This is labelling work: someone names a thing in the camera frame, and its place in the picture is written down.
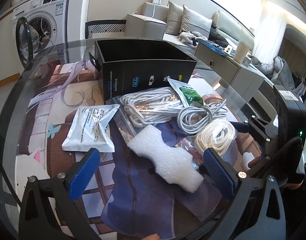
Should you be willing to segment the person's left hand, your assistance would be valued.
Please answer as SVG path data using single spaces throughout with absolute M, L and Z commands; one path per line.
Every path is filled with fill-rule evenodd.
M 144 237 L 141 240 L 160 240 L 160 236 L 157 233 L 154 233 L 152 235 Z

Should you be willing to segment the person's right hand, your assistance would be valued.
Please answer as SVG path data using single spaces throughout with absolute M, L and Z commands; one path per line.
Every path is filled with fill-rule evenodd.
M 256 157 L 256 158 L 254 158 L 253 160 L 251 160 L 248 164 L 247 164 L 247 166 L 249 167 L 249 168 L 252 168 L 254 165 L 256 165 L 258 162 L 260 161 L 260 157 Z

